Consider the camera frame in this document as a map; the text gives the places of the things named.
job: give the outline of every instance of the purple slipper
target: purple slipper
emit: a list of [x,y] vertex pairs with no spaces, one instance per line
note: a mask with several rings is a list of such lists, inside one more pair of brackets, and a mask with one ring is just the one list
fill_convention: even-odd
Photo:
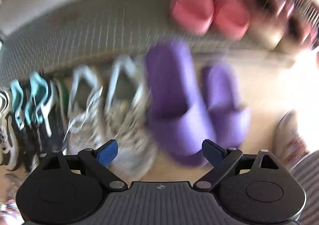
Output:
[[215,141],[215,133],[187,43],[156,45],[146,55],[146,70],[152,94],[147,122],[157,143],[182,164],[206,164],[202,142]]
[[239,91],[232,69],[217,62],[202,69],[203,98],[214,125],[217,144],[238,148],[250,123],[250,111],[239,106]]

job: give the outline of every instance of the round bolt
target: round bolt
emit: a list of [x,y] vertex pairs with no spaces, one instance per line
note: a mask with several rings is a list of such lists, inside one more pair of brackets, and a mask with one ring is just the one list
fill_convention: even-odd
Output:
[[212,184],[208,181],[199,181],[196,183],[196,186],[200,189],[209,189]]
[[122,181],[113,181],[110,182],[110,187],[113,189],[121,189],[125,186],[125,184]]

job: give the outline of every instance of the gray striped cloth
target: gray striped cloth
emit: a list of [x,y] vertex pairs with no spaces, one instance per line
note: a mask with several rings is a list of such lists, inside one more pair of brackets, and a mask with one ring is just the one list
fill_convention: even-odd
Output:
[[319,151],[303,159],[291,174],[306,191],[306,206],[301,213],[302,225],[319,225]]

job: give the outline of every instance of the gray textured floor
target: gray textured floor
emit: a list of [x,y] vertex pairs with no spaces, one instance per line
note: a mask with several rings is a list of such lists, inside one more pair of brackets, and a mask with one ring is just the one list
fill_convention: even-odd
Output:
[[185,34],[170,22],[168,5],[169,0],[85,0],[40,17],[5,41],[0,84],[25,80],[34,70],[50,72],[120,52],[145,53],[176,35],[198,55],[214,48],[261,50],[246,37],[229,41],[213,30],[203,37]]

